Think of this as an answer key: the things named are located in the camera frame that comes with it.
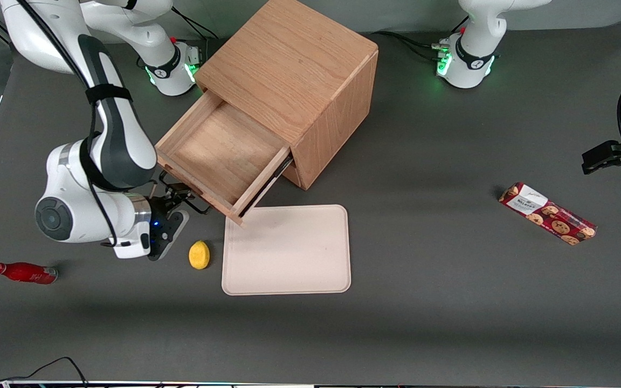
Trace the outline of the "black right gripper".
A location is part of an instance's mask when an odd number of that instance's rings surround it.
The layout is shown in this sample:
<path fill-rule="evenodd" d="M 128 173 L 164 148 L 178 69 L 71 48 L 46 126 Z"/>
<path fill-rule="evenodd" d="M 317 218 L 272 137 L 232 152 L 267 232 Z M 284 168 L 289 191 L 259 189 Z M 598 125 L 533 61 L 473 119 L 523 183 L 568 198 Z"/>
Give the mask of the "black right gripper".
<path fill-rule="evenodd" d="M 177 215 L 173 214 L 183 206 L 199 213 L 199 209 L 191 203 L 195 199 L 190 187 L 183 183 L 165 184 L 164 197 L 152 197 L 149 199 L 151 206 L 150 238 L 173 239 L 177 230 Z"/>

